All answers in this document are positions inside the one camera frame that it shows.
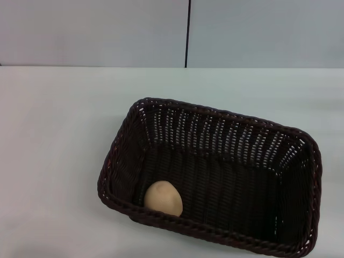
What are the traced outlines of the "round cream bun orange mark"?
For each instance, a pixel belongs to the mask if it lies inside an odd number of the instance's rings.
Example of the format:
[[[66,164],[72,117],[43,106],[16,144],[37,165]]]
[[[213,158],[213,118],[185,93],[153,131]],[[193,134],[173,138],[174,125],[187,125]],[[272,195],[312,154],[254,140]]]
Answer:
[[[181,195],[168,181],[157,181],[147,189],[144,207],[177,217],[183,212]]]

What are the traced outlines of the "dark brown woven basket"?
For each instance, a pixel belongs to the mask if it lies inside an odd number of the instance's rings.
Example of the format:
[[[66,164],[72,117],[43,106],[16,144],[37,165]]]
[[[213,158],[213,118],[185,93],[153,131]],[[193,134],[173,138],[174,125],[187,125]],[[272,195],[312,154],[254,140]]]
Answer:
[[[315,247],[321,154],[306,132],[261,118],[172,99],[129,109],[104,160],[98,196],[131,220],[281,258]],[[168,181],[183,212],[144,207],[147,189]]]

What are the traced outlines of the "black vertical wall strip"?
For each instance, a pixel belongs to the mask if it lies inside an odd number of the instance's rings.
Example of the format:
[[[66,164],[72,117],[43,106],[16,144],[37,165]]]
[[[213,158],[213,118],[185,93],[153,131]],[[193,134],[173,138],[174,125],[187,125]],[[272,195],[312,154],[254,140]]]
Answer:
[[[188,52],[189,52],[189,34],[190,34],[190,19],[191,19],[191,5],[192,0],[188,0],[188,16],[187,16],[187,32],[185,39],[185,56],[184,56],[184,67],[188,67]]]

